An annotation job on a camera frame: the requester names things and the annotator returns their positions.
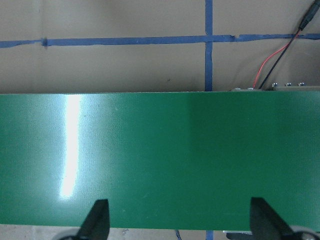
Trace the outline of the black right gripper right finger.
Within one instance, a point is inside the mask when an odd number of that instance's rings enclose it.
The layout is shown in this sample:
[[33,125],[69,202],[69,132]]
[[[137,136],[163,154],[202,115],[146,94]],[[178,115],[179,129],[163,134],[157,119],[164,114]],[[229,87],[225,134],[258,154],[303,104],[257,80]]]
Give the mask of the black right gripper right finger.
[[294,240],[295,233],[262,198],[250,200],[249,226],[255,240]]

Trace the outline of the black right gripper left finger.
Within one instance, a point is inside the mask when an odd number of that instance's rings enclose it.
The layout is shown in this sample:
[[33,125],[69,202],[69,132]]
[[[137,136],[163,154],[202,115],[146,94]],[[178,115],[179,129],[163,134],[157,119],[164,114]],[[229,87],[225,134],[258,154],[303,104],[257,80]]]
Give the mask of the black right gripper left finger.
[[108,199],[94,202],[80,229],[76,240],[107,240],[110,233],[110,211]]

